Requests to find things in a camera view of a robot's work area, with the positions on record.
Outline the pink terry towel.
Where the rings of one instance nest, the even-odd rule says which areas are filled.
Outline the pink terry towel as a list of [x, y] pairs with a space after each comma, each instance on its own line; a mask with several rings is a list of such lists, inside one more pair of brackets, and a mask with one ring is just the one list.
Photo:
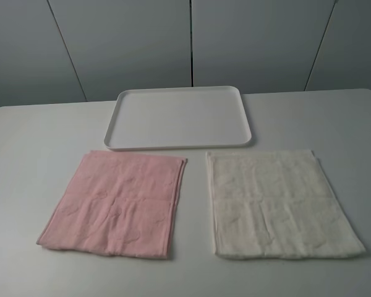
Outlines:
[[101, 256], [167, 259], [186, 163], [164, 155], [88, 152], [37, 244]]

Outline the cream white terry towel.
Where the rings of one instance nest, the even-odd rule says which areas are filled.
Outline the cream white terry towel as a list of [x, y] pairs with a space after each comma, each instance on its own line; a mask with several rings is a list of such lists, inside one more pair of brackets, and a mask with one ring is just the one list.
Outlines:
[[208, 152], [206, 160], [217, 256], [335, 259], [366, 252], [312, 151]]

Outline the white rectangular plastic tray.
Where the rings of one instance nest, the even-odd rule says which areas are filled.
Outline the white rectangular plastic tray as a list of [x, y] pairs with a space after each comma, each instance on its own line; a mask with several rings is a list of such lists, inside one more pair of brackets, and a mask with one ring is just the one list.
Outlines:
[[123, 91], [104, 144], [126, 151], [242, 147], [251, 140], [240, 91], [214, 86]]

